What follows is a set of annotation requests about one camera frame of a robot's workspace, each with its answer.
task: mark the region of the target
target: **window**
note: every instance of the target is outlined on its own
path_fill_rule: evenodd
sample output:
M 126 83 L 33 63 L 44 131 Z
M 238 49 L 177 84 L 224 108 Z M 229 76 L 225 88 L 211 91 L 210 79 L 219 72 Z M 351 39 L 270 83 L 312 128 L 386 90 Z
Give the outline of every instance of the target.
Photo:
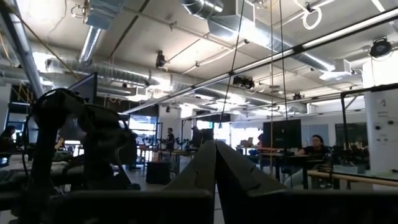
M 242 140 L 253 138 L 253 144 L 258 142 L 257 137 L 262 134 L 259 128 L 231 128 L 231 146 L 236 147 L 240 145 Z
M 157 117 L 130 115 L 129 129 L 138 135 L 138 145 L 156 145 L 156 127 Z
M 198 127 L 199 130 L 213 128 L 213 122 L 197 121 L 197 127 Z
M 214 123 L 214 139 L 225 142 L 231 145 L 231 125 L 229 123 Z

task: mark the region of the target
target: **cable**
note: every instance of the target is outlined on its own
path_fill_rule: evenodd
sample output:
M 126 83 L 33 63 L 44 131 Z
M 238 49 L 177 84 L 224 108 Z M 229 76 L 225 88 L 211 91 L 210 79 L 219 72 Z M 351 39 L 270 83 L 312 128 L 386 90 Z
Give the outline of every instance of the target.
M 7 7 L 8 11 L 12 14 L 14 14 L 20 22 L 30 31 L 30 33 L 33 34 L 33 36 L 58 60 L 61 62 L 61 64 L 72 74 L 74 75 L 78 80 L 81 78 L 67 65 L 33 30 L 30 28 L 30 26 L 25 22 L 25 20 L 22 19 L 21 15 L 16 13 L 16 11 L 8 5 L 8 3 L 5 0 L 1 0 L 4 5 Z
M 242 1 L 241 18 L 239 19 L 238 36 L 237 36 L 237 38 L 236 38 L 236 45 L 235 45 L 235 46 L 238 46 L 238 44 L 239 44 L 239 38 L 240 38 L 241 26 L 242 26 L 242 19 L 243 19 L 244 3 L 245 3 L 245 1 Z M 221 111 L 220 121 L 219 121 L 219 123 L 218 123 L 218 128 L 221 128 L 221 122 L 223 121 L 226 99 L 227 99 L 227 97 L 228 97 L 229 86 L 230 86 L 230 84 L 231 84 L 231 78 L 232 78 L 232 73 L 233 73 L 234 66 L 235 66 L 235 60 L 236 60 L 236 54 L 237 54 L 237 52 L 238 52 L 238 48 L 236 47 L 236 48 L 235 48 L 235 51 L 234 51 L 234 58 L 232 59 L 231 71 L 230 71 L 229 78 L 228 78 L 228 86 L 226 87 L 225 98 L 224 98 L 224 104 L 223 104 L 223 110 Z
M 1 41 L 2 48 L 4 49 L 4 53 L 6 53 L 6 57 L 7 57 L 8 61 L 9 61 L 10 64 L 12 65 L 12 61 L 11 61 L 10 56 L 9 56 L 9 54 L 8 54 L 7 47 L 6 47 L 6 45 L 4 44 L 4 41 L 3 41 L 3 39 L 2 39 L 2 34 L 1 34 L 1 32 L 0 32 L 0 41 Z
M 274 25 L 273 25 L 273 19 L 272 19 L 272 10 L 270 10 L 271 14 L 271 64 L 270 66 L 270 72 L 271 72 L 271 86 L 274 85 Z M 271 95 L 271 105 L 274 105 L 274 95 Z M 273 135 L 273 129 L 274 129 L 274 113 L 271 110 L 271 150 L 270 150 L 270 154 L 269 154 L 269 171 L 270 171 L 270 176 L 273 177 L 274 176 L 274 166 L 272 164 L 272 153 L 273 148 L 274 148 L 274 135 Z
M 282 26 L 282 3 L 279 3 L 279 10 L 280 10 L 280 41 L 282 42 L 282 78 L 283 78 L 283 83 L 284 83 L 284 100 L 285 100 L 285 120 L 289 120 L 288 116 L 287 116 L 287 97 L 286 97 L 286 73 L 285 73 L 285 59 L 284 59 L 284 28 Z M 284 137 L 286 137 L 287 135 L 287 128 L 285 128 L 285 133 L 284 133 Z M 293 188 L 293 178 L 292 176 L 290 176 L 290 186 Z
M 67 0 L 64 0 L 63 2 L 64 4 L 64 10 L 63 10 L 63 16 L 61 17 L 61 19 L 55 24 L 55 26 L 50 30 L 50 32 L 48 32 L 47 36 L 46 36 L 46 41 L 47 41 L 47 45 L 49 44 L 49 38 L 50 38 L 50 34 L 56 29 L 58 28 L 58 26 L 61 24 L 61 22 L 66 18 L 67 16 L 67 10 L 68 10 L 68 4 L 67 4 Z
M 322 21 L 322 10 L 321 10 L 320 7 L 318 7 L 318 6 L 316 6 L 316 7 L 310 7 L 310 3 L 309 3 L 309 2 L 306 2 L 306 5 L 307 5 L 307 8 L 306 8 L 306 7 L 302 6 L 302 5 L 299 3 L 299 0 L 293 0 L 293 2 L 294 2 L 298 7 L 300 7 L 301 9 L 303 9 L 303 11 L 304 11 L 303 17 L 301 18 L 301 19 L 303 20 L 303 26 L 304 26 L 304 28 L 306 28 L 307 30 L 312 30 L 312 29 L 316 28 L 316 27 L 319 25 L 319 23 L 321 23 L 321 21 Z M 308 18 L 308 16 L 309 16 L 310 14 L 312 14 L 313 12 L 317 12 L 317 13 L 318 13 L 318 19 L 315 21 L 314 24 L 309 25 L 309 24 L 307 23 L 307 18 Z

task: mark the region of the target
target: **rope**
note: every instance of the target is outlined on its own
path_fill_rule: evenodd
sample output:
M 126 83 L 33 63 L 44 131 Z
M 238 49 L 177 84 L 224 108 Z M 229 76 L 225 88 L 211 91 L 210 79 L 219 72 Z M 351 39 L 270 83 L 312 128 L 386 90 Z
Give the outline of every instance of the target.
M 271 73 L 271 86 L 274 86 L 274 25 L 273 25 L 273 18 L 272 18 L 272 9 L 270 10 L 271 12 L 271 64 L 270 64 L 270 73 Z M 274 105 L 274 95 L 271 94 L 271 106 Z M 274 135 L 273 135 L 273 129 L 274 129 L 274 113 L 272 112 L 272 107 L 271 107 L 271 151 L 269 155 L 269 170 L 270 170 L 270 175 L 271 177 L 274 176 L 274 166 L 272 165 L 273 161 L 273 153 L 274 153 Z

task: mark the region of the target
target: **metal rod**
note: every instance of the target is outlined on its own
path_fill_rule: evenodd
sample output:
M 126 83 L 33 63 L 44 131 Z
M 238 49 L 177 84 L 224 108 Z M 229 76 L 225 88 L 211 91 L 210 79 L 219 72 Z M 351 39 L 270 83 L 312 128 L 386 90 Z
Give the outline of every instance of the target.
M 398 19 L 398 7 L 395 7 L 389 11 L 382 12 L 376 16 L 370 17 L 366 20 L 363 20 L 361 22 L 357 22 L 351 26 L 347 26 L 345 28 L 342 28 L 338 31 L 332 32 L 330 34 L 324 35 L 322 37 L 319 37 L 315 40 L 311 40 L 305 44 L 300 44 L 298 46 L 294 46 L 291 49 L 287 49 L 284 52 L 279 52 L 277 54 L 274 54 L 273 56 L 264 58 L 262 60 L 258 60 L 257 62 L 251 63 L 249 65 L 245 65 L 243 67 L 237 68 L 233 70 L 232 72 L 229 73 L 224 73 L 221 75 L 218 75 L 217 77 L 211 78 L 207 81 L 197 83 L 195 85 L 192 85 L 188 88 L 182 89 L 176 93 L 172 93 L 170 95 L 161 97 L 157 100 L 151 101 L 144 103 L 143 105 L 137 106 L 135 108 L 129 109 L 125 111 L 125 114 L 132 113 L 135 111 L 142 110 L 144 108 L 147 108 L 152 105 L 156 105 L 158 103 L 161 103 L 163 101 L 169 100 L 171 98 L 175 98 L 178 96 L 186 95 L 188 93 L 191 93 L 199 88 L 206 87 L 208 85 L 212 85 L 214 83 L 218 83 L 224 80 L 227 80 L 230 76 L 235 77 L 236 75 L 240 75 L 244 72 L 248 72 L 260 67 L 263 67 L 265 65 L 268 65 L 271 63 L 271 61 L 277 62 L 279 60 L 289 58 L 293 55 L 301 54 L 303 52 L 306 52 L 308 50 L 321 47 L 323 45 L 329 44 L 331 42 L 335 42 L 337 40 L 343 39 L 345 37 L 349 37 L 351 35 L 357 34 L 358 32 L 362 32 L 364 30 L 368 30 L 370 28 L 373 28 L 375 26 L 378 26 L 380 24 L 384 24 L 386 22 L 390 22 L 393 20 Z
M 303 98 L 299 100 L 292 100 L 288 101 L 287 104 L 292 104 L 292 103 L 302 103 L 302 102 L 307 102 L 307 103 L 312 103 L 312 102 L 319 102 L 319 101 L 326 101 L 326 100 L 337 100 L 340 99 L 340 94 L 339 93 L 330 93 L 330 94 L 325 94 L 322 96 L 316 96 L 316 97 L 309 97 L 309 98 Z M 284 101 L 276 102 L 274 105 L 284 105 Z M 263 108 L 265 106 L 271 106 L 271 105 L 262 105 L 262 106 L 250 106 L 247 108 L 236 108 L 236 109 L 231 109 L 231 110 L 225 110 L 224 113 L 229 113 L 229 112 L 234 112 L 234 111 L 250 111 L 250 110 L 255 110 L 259 108 Z M 196 118 L 204 118 L 207 116 L 213 116 L 213 115 L 219 115 L 221 112 L 213 112 L 213 113 L 207 113 L 207 114 L 201 114 L 197 116 L 191 116 L 188 118 L 184 119 L 196 119 Z
M 15 51 L 21 67 L 26 73 L 34 96 L 38 99 L 44 94 L 44 89 L 32 55 L 30 42 L 26 36 L 22 22 L 17 16 L 11 13 L 9 7 L 13 7 L 13 10 L 20 14 L 16 0 L 0 1 L 0 27 L 6 33 L 7 39 L 13 51 Z
M 357 99 L 357 97 L 358 96 L 354 96 L 354 98 L 347 104 L 346 110 L 349 108 L 349 106 L 351 106 L 354 103 L 354 101 Z

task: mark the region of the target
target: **column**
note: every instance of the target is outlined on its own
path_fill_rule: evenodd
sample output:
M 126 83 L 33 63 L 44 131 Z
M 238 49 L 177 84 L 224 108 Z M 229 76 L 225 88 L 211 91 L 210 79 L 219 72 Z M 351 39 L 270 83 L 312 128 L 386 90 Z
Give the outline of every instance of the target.
M 4 86 L 0 86 L 0 128 L 1 132 L 6 127 L 7 115 L 8 115 L 8 104 L 11 96 L 11 84 L 7 83 Z
M 382 61 L 363 65 L 364 88 L 397 83 L 398 54 Z M 390 173 L 398 169 L 398 90 L 365 93 L 365 107 L 373 174 Z M 395 187 L 373 185 L 374 190 L 398 190 Z

